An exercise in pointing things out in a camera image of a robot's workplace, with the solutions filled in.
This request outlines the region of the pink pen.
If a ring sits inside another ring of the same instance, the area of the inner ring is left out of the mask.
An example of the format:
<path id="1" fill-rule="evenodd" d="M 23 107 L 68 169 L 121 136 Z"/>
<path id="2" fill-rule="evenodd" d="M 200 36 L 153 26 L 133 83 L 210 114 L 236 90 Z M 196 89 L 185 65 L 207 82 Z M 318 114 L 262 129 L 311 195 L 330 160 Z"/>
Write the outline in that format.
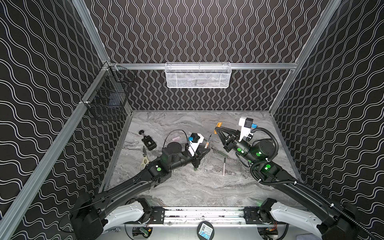
<path id="1" fill-rule="evenodd" d="M 227 158 L 224 157 L 224 160 L 223 160 L 223 170 L 222 170 L 222 175 L 225 176 L 225 172 L 226 172 L 226 160 Z"/>

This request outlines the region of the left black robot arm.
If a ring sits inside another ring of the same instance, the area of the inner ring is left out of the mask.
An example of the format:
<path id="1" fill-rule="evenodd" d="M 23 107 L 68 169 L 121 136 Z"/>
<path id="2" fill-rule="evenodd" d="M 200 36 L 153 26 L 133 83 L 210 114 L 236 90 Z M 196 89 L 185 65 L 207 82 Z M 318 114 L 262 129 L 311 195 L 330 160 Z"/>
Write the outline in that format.
<path id="1" fill-rule="evenodd" d="M 172 170 L 193 164 L 197 168 L 201 160 L 211 151 L 210 148 L 198 146 L 192 155 L 188 150 L 182 151 L 182 145 L 169 143 L 162 149 L 162 155 L 151 161 L 142 171 L 124 183 L 97 195 L 83 194 L 78 197 L 75 208 L 70 211 L 73 233 L 77 240 L 95 240 L 107 225 L 107 215 L 112 213 L 136 195 L 165 182 L 172 175 Z"/>

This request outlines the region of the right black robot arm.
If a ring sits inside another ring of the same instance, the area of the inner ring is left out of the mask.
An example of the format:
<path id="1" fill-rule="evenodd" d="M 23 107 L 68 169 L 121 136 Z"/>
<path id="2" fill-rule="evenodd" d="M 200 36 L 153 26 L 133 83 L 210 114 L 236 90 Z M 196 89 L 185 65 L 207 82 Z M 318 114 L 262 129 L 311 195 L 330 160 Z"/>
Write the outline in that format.
<path id="1" fill-rule="evenodd" d="M 216 127 L 215 131 L 227 152 L 235 150 L 249 162 L 250 173 L 256 181 L 287 194 L 321 220 L 315 229 L 323 240 L 330 239 L 332 235 L 352 238 L 360 231 L 370 239 L 376 239 L 356 220 L 353 206 L 340 205 L 322 196 L 273 162 L 279 144 L 270 131 L 264 128 L 251 129 L 247 137 L 241 137 L 240 131 L 225 127 Z"/>

